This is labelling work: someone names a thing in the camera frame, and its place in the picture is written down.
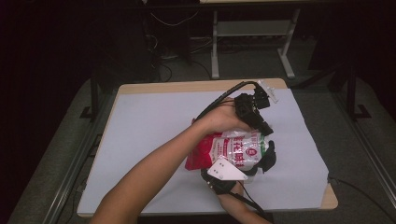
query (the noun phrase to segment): power cord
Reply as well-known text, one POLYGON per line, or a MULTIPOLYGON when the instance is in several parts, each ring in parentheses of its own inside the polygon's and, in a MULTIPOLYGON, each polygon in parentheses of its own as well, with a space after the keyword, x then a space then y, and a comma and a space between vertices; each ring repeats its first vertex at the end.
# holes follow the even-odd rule
POLYGON ((345 180, 342 179, 338 179, 332 176, 329 176, 329 181, 335 181, 336 183, 343 183, 347 186, 350 186, 351 188, 353 188, 354 190, 356 190, 357 192, 359 192, 360 194, 362 194, 364 197, 366 197, 368 200, 370 200, 373 204, 375 204, 389 219, 390 221, 392 221, 393 223, 396 224, 396 219, 394 219, 390 213, 388 213, 384 207, 381 206, 381 204, 379 204, 378 202, 376 202, 370 195, 368 195, 366 192, 364 192, 362 189, 359 189, 358 187, 346 182, 345 180))

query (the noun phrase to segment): red snack bag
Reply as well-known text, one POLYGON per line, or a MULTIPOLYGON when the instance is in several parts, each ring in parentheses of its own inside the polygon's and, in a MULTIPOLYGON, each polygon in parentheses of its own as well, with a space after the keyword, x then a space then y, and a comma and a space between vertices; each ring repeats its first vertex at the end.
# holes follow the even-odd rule
POLYGON ((264 136, 257 131, 213 133, 202 139, 190 153, 185 168, 210 168, 220 156, 223 156, 235 167, 247 171, 259 162, 267 148, 264 136))

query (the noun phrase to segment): gray carpet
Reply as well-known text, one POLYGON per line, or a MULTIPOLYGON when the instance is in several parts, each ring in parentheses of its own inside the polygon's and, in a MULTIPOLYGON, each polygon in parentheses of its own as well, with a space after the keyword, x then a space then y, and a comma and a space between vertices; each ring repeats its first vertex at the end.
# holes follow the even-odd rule
MULTIPOLYGON (((280 42, 269 42, 264 39, 259 40, 261 42, 257 44, 258 40, 254 41, 255 45, 249 46, 246 50, 220 54, 220 79, 281 77, 291 86, 310 78, 317 72, 307 70, 312 49, 315 46, 314 40, 293 40, 291 43, 288 55, 296 74, 293 80, 286 79, 281 62, 277 58, 276 48, 280 42)), ((171 70, 160 67, 162 80, 170 75, 172 76, 169 81, 209 80, 206 72, 206 70, 210 72, 208 51, 200 51, 191 57, 197 63, 188 64, 180 59, 166 61, 164 65, 171 70)), ((380 185, 357 135, 351 129, 350 120, 345 115, 344 102, 342 102, 345 98, 345 91, 341 91, 338 95, 326 91, 324 86, 328 79, 329 77, 323 78, 306 91, 294 91, 306 125, 317 143, 318 151, 327 164, 331 176, 362 189, 392 214, 393 218, 396 218, 395 207, 380 185)), ((87 82, 81 87, 70 105, 63 123, 22 195, 9 223, 42 223, 45 219, 64 174, 83 141, 86 130, 92 126, 88 119, 79 118, 83 108, 90 104, 89 89, 87 82)), ((102 99, 105 98, 112 102, 114 94, 102 95, 102 99)), ((396 124, 394 120, 375 99, 373 90, 361 80, 358 80, 357 103, 365 105, 372 115, 371 119, 360 119, 357 123, 375 147, 389 174, 396 180, 394 166, 396 163, 394 138, 396 124)), ((106 125, 109 108, 111 104, 102 108, 105 115, 104 119, 98 120, 100 122, 98 133, 103 131, 106 125)), ((68 195, 58 223, 87 223, 89 221, 78 217, 76 209, 81 195, 81 188, 78 186, 84 185, 92 162, 93 157, 86 160, 76 184, 68 195)), ((392 223, 383 211, 355 189, 343 183, 334 183, 332 186, 339 201, 336 209, 324 212, 274 213, 275 223, 392 223)), ((178 220, 169 217, 163 222, 182 223, 178 220)), ((149 220, 142 220, 142 223, 149 223, 149 220)))

